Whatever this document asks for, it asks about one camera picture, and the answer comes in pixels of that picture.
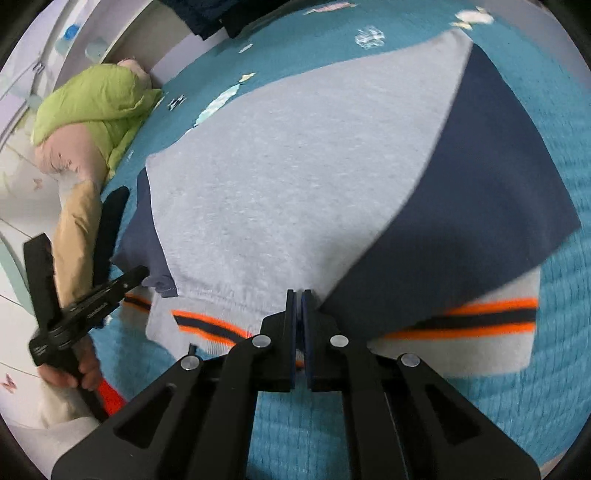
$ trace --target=blue mattress cover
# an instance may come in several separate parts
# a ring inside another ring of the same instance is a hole
[[[140,130],[103,195],[131,190],[122,229],[136,205],[136,177],[148,155],[177,141],[199,113],[246,73],[256,75],[243,95],[268,82],[325,64],[404,48],[450,28],[471,4],[432,0],[366,0],[354,9],[295,12],[247,38],[209,51],[164,86],[163,104]],[[385,45],[364,50],[358,29],[374,25]],[[522,102],[540,131],[579,214],[582,229],[543,266],[540,309],[531,365],[518,374],[454,379],[459,391],[541,465],[566,450],[591,412],[591,95],[554,59],[516,28],[497,19],[467,31]],[[252,43],[246,53],[238,51]],[[180,94],[175,110],[166,105]],[[195,158],[187,161],[198,161]],[[143,332],[115,320],[92,333],[105,378],[131,398],[172,363]],[[338,394],[260,394],[248,475],[254,479],[348,478]]]

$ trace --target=hand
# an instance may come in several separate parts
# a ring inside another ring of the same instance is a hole
[[[90,336],[86,335],[75,344],[74,351],[80,361],[78,370],[84,374],[82,388],[90,391],[97,389],[103,380],[103,374],[100,371],[100,362],[96,357],[95,346]],[[37,370],[43,380],[56,387],[76,388],[78,386],[78,380],[72,375],[51,365],[43,364]]]

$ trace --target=red object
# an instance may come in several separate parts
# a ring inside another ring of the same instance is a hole
[[[117,390],[111,387],[105,380],[100,383],[98,393],[103,400],[103,406],[109,417],[115,415],[126,404],[126,401],[117,393]]]

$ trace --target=metal screw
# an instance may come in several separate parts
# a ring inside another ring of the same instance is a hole
[[[252,344],[257,348],[265,348],[271,344],[271,339],[267,335],[257,335],[252,338]]]
[[[181,360],[181,367],[185,370],[195,370],[199,366],[199,358],[194,355],[187,355]]]
[[[330,337],[330,344],[339,348],[343,348],[349,344],[349,339],[345,335],[333,335]]]
[[[400,361],[405,367],[410,368],[417,367],[419,363],[421,363],[421,359],[418,357],[418,355],[415,355],[414,353],[405,353],[400,359]]]

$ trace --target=lime green garment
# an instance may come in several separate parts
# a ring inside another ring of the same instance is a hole
[[[109,168],[111,178],[127,147],[160,98],[119,65],[95,65],[48,96],[37,112],[33,144],[43,143],[58,128],[84,123]]]

